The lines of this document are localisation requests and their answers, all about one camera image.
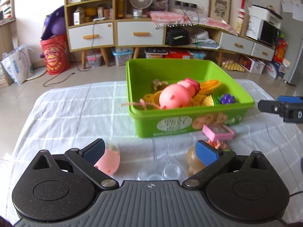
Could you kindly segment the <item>black bag on shelf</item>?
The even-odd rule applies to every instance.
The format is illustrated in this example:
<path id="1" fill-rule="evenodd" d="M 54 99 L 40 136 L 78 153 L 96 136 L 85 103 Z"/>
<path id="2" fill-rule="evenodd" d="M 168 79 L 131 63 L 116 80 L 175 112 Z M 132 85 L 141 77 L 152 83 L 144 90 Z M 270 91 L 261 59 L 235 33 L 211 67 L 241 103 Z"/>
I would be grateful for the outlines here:
<path id="1" fill-rule="evenodd" d="M 168 28 L 165 42 L 171 47 L 189 45 L 190 33 L 180 27 Z"/>

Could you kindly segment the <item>framed cartoon girl picture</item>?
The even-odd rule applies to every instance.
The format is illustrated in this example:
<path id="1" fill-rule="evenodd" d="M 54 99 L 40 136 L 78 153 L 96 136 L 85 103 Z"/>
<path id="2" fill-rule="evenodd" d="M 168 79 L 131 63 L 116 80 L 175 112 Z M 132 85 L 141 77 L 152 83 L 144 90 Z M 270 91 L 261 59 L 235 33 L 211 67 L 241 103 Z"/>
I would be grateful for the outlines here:
<path id="1" fill-rule="evenodd" d="M 232 0 L 209 0 L 208 17 L 230 23 Z"/>

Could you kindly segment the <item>small orange figurine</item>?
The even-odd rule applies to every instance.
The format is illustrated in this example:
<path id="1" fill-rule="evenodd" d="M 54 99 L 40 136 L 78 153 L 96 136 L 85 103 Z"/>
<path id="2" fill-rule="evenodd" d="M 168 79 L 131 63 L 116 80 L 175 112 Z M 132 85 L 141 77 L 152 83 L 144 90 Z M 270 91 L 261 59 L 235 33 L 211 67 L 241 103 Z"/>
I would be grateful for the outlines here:
<path id="1" fill-rule="evenodd" d="M 207 143 L 217 150 L 227 149 L 227 144 L 224 141 L 211 141 L 208 140 Z"/>

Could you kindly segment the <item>purple toy grapes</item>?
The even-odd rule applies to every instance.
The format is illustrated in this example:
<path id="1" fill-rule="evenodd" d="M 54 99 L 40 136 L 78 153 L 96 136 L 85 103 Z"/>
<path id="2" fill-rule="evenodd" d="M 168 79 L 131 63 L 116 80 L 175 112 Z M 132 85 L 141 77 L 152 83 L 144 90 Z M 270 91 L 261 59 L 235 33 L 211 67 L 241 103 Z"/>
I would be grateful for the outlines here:
<path id="1" fill-rule="evenodd" d="M 235 96 L 232 96 L 231 94 L 227 93 L 227 94 L 220 96 L 218 98 L 218 101 L 223 105 L 227 105 L 227 104 L 236 103 L 236 98 L 235 98 Z"/>

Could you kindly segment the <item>purple plush toy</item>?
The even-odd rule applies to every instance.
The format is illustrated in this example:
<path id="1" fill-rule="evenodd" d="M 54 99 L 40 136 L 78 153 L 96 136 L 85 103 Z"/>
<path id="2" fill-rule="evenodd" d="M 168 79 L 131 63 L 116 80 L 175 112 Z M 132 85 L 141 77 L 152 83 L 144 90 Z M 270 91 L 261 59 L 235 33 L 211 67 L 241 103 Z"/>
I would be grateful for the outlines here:
<path id="1" fill-rule="evenodd" d="M 46 16 L 44 21 L 44 32 L 41 40 L 48 40 L 53 36 L 59 36 L 66 33 L 64 6 L 59 7 L 52 14 Z"/>

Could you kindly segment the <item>wooden sideboard with drawers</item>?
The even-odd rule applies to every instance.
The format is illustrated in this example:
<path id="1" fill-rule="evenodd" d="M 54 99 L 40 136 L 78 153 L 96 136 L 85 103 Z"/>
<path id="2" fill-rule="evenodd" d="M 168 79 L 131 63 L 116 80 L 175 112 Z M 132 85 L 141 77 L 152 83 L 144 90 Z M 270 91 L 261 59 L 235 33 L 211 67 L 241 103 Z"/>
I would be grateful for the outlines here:
<path id="1" fill-rule="evenodd" d="M 167 29 L 170 27 L 156 27 L 148 15 L 140 19 L 118 18 L 118 0 L 80 0 L 71 4 L 68 2 L 69 0 L 64 1 L 70 52 L 81 52 L 82 56 L 86 57 L 86 51 L 89 49 L 99 49 L 106 54 L 106 49 L 110 47 L 132 47 L 134 49 L 133 57 L 137 58 L 140 48 L 169 47 L 165 40 Z M 105 2 L 111 2 L 113 7 L 110 19 L 98 19 L 79 25 L 73 23 L 73 13 L 77 8 L 95 7 Z M 271 61 L 274 56 L 275 50 L 272 46 L 240 34 L 235 36 L 225 31 L 202 26 L 172 26 L 171 28 L 173 27 L 180 27 L 187 31 L 203 29 L 208 31 L 209 37 L 218 44 L 217 48 L 201 44 L 183 45 L 181 48 L 218 51 L 219 55 L 223 53 L 242 54 L 267 61 Z"/>

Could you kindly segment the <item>brown rubber figure toy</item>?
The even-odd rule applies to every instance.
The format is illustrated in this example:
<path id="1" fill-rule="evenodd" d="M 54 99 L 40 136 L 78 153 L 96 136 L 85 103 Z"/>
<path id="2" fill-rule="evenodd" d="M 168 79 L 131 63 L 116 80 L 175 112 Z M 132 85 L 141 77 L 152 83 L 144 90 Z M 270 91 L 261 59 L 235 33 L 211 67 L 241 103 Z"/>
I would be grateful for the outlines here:
<path id="1" fill-rule="evenodd" d="M 199 171 L 203 170 L 206 166 L 204 163 L 197 157 L 195 147 L 192 146 L 187 154 L 186 154 L 186 161 L 188 164 L 188 176 L 191 177 L 198 173 Z"/>

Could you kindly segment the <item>small white desk fan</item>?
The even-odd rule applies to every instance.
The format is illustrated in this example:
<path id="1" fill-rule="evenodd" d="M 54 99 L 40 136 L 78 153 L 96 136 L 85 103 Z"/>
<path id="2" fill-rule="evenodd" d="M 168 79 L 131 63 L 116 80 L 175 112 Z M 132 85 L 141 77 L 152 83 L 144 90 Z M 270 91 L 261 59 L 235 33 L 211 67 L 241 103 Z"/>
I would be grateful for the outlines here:
<path id="1" fill-rule="evenodd" d="M 133 6 L 133 18 L 140 19 L 143 15 L 143 10 L 152 4 L 152 0 L 130 0 Z"/>

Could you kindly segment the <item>green plastic storage box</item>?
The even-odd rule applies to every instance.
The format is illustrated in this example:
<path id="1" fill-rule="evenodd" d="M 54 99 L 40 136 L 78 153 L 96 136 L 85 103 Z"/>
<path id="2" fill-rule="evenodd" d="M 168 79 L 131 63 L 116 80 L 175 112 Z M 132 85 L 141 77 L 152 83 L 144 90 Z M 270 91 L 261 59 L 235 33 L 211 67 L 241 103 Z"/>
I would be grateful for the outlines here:
<path id="1" fill-rule="evenodd" d="M 212 61 L 131 59 L 126 79 L 129 116 L 140 138 L 237 124 L 254 107 L 249 93 Z"/>

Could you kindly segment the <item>pink egg shaped toy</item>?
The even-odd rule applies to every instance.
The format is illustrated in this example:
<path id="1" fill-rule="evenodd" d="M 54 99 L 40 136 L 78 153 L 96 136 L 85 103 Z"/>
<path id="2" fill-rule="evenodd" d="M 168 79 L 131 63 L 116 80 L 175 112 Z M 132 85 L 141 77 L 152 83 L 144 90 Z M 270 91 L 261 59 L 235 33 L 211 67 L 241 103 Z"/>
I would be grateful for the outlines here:
<path id="1" fill-rule="evenodd" d="M 120 165 L 120 150 L 114 144 L 105 144 L 105 152 L 102 157 L 94 164 L 94 167 L 108 176 L 113 176 Z"/>

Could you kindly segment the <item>orange yellow toy plate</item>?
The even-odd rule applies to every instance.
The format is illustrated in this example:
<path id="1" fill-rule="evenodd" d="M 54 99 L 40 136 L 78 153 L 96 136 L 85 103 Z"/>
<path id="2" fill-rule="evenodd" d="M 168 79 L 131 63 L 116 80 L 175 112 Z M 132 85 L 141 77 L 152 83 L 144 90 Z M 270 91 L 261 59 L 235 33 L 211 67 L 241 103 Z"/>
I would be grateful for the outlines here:
<path id="1" fill-rule="evenodd" d="M 215 80 L 215 79 L 201 82 L 199 94 L 210 95 L 218 87 L 220 87 L 220 85 L 221 85 L 221 82 L 218 80 Z"/>

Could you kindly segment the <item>egg tray on floor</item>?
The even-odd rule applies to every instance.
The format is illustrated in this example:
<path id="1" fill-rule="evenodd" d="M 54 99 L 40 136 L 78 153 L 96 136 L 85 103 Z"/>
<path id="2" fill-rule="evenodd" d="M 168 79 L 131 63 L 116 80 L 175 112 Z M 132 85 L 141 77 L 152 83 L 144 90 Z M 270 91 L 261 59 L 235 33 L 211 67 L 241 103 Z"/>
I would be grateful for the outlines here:
<path id="1" fill-rule="evenodd" d="M 244 72 L 245 69 L 242 65 L 238 64 L 236 61 L 223 61 L 222 68 L 228 71 L 237 71 L 237 72 Z"/>

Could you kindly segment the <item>large pink pig toy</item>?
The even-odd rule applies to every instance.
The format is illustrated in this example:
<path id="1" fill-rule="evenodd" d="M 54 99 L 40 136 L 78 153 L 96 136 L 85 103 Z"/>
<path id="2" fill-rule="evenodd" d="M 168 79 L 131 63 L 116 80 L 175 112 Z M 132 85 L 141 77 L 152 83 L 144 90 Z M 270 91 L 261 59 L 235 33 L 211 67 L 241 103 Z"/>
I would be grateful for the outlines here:
<path id="1" fill-rule="evenodd" d="M 196 80 L 186 78 L 176 84 L 165 87 L 159 96 L 159 104 L 140 99 L 139 102 L 123 103 L 121 106 L 139 106 L 147 110 L 152 106 L 158 110 L 168 110 L 193 106 L 193 97 L 200 91 L 200 84 Z"/>

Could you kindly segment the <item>white checked tablecloth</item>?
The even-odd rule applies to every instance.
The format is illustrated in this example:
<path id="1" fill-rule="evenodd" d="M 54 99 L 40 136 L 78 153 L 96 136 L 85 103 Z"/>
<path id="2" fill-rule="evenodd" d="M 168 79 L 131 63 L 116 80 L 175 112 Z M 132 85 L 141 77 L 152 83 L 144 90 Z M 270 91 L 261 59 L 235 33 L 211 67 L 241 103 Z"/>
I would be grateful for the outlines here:
<path id="1" fill-rule="evenodd" d="M 18 216 L 11 200 L 12 190 L 24 170 L 40 150 L 62 154 L 83 148 L 97 138 L 116 145 L 121 164 L 114 177 L 118 181 L 135 179 L 149 161 L 171 156 L 186 166 L 186 153 L 201 131 L 155 138 L 139 138 L 134 120 L 124 106 L 125 82 L 100 82 L 71 88 L 53 89 L 35 102 L 17 140 L 1 188 L 1 216 L 11 223 Z M 292 195 L 284 215 L 287 222 L 302 220 L 302 131 L 285 123 L 278 115 L 249 109 L 237 119 L 235 138 L 229 147 L 237 154 L 261 151 L 283 179 Z"/>

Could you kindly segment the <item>pink card box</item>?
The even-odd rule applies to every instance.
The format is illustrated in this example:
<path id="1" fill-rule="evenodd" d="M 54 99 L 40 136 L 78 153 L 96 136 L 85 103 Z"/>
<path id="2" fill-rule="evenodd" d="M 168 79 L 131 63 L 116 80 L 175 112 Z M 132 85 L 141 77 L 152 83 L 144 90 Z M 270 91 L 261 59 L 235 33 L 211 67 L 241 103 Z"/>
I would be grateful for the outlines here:
<path id="1" fill-rule="evenodd" d="M 205 124 L 202 132 L 211 142 L 232 140 L 235 132 L 224 124 Z"/>

